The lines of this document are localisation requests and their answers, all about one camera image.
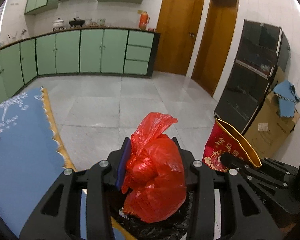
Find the white cooking pot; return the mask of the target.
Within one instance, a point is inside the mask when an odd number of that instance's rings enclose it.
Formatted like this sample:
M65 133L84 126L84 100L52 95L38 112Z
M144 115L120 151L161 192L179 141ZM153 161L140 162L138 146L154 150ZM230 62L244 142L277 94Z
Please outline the white cooking pot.
M55 22L53 22L52 29L53 31L63 30L65 28L64 21L61 18L57 18Z

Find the large cardboard box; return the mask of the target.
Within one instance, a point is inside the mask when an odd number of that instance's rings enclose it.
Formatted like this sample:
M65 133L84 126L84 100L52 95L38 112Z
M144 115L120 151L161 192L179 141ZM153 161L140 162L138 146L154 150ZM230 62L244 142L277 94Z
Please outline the large cardboard box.
M294 127L300 118L297 110L293 117L281 117L279 98L273 89L285 80L285 74L281 68L277 69L270 92L255 117L254 121L244 134L245 139L253 147L259 158L271 158L294 131Z

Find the green lower kitchen cabinets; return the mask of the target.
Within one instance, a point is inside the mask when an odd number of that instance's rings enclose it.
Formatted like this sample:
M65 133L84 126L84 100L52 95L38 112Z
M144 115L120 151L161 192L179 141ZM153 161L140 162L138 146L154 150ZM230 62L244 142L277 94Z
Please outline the green lower kitchen cabinets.
M128 28L57 31L0 48L0 103L44 76L151 77L160 34Z

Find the left wooden door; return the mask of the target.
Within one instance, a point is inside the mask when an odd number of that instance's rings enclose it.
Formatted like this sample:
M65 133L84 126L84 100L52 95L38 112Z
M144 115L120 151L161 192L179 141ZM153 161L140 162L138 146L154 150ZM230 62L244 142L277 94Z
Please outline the left wooden door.
M154 70L185 76L203 12L204 0L162 0Z

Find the wooden door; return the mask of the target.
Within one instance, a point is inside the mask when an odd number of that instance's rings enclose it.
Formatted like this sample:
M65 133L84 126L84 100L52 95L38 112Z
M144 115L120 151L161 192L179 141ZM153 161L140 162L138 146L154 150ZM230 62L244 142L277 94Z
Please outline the wooden door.
M162 0L154 70L185 76L203 12L204 0Z
M232 43L239 0L210 0L191 79L213 96Z

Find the black trash bin with bag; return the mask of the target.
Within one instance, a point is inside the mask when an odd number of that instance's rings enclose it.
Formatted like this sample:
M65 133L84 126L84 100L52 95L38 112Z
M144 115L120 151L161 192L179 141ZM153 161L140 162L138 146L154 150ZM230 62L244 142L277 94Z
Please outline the black trash bin with bag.
M189 229L193 203L193 191L187 192L186 200L168 219L146 223L141 219L123 213L124 195L118 201L110 202L110 214L126 231L136 239L182 239Z

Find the red gold paper bag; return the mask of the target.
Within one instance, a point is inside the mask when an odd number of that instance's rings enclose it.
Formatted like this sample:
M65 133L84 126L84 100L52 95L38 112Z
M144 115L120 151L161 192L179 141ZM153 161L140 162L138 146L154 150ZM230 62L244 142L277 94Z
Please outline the red gold paper bag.
M228 165L221 162L225 153L251 164L255 168L262 166L261 160L250 143L229 123L216 118L211 134L205 144L202 162L219 172L227 172Z

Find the blue cloth on box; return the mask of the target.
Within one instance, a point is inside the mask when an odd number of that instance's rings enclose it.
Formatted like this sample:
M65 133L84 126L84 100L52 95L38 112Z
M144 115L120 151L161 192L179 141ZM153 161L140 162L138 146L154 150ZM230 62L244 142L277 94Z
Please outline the blue cloth on box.
M280 116L293 118L295 106L300 102L295 86L288 80L285 80L274 87L273 93L278 97Z

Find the orange thermos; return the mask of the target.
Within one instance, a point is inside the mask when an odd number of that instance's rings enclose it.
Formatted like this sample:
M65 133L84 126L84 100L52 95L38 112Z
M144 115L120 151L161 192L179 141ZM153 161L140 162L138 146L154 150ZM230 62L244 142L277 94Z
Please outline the orange thermos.
M139 28L141 30L146 30L147 29L147 24L149 23L149 14L147 11L142 11L140 14L140 20L139 20Z

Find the right wooden door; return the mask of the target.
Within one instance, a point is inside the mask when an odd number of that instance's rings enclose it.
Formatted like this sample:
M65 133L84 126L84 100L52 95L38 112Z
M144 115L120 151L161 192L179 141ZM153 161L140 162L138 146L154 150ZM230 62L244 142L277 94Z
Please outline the right wooden door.
M232 43L239 0L210 0L191 79L213 96Z

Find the black wok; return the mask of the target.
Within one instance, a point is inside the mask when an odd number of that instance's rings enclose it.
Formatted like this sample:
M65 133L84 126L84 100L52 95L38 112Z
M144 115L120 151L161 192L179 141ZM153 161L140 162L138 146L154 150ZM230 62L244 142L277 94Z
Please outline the black wok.
M70 28L83 27L85 20L76 17L69 21Z

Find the black glass cabinet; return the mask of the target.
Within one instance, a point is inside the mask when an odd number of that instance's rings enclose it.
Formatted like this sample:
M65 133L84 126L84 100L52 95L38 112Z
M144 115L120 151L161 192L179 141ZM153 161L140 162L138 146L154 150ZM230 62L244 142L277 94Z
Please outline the black glass cabinet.
M262 107L278 69L285 70L290 44L281 27L244 20L230 76L215 117L244 134Z

